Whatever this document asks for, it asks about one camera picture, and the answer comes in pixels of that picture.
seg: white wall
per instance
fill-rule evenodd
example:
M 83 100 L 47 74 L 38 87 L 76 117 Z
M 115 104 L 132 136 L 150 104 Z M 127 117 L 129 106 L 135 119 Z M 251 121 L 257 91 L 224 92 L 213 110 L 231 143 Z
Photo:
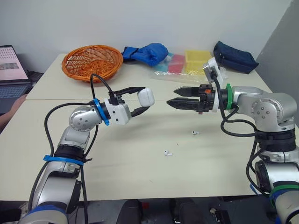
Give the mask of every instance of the white wall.
M 58 53 L 89 44 L 123 50 L 161 42 L 213 51 L 218 40 L 257 57 L 291 0 L 0 0 L 0 45 L 45 71 Z

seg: white earbud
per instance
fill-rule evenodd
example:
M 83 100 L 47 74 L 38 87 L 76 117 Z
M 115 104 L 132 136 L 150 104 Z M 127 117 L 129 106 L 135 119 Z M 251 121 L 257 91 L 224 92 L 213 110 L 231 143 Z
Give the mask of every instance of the white earbud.
M 200 132 L 199 131 L 192 131 L 192 134 L 197 135 L 197 134 L 200 134 Z
M 168 150 L 165 150 L 165 151 L 164 151 L 164 155 L 165 155 L 165 156 L 170 156 L 170 155 L 173 155 L 173 153 L 169 153 Z

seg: laptop keyboard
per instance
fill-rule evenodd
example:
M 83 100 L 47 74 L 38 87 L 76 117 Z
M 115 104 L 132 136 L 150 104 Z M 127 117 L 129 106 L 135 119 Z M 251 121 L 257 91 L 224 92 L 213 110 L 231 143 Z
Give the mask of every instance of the laptop keyboard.
M 18 98 L 20 97 L 27 86 L 5 86 L 0 87 L 0 98 Z

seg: laptop screen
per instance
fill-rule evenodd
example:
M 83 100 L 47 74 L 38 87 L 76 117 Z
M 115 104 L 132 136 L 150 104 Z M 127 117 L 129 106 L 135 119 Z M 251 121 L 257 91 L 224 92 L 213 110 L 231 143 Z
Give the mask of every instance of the laptop screen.
M 28 79 L 12 46 L 0 46 L 0 81 Z

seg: gray wall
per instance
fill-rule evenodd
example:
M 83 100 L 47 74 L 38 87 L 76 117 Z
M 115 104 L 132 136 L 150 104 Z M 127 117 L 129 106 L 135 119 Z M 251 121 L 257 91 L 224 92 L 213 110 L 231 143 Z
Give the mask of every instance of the gray wall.
M 290 4 L 256 60 L 269 88 L 291 95 L 299 106 L 299 0 Z M 299 111 L 295 120 L 299 126 Z

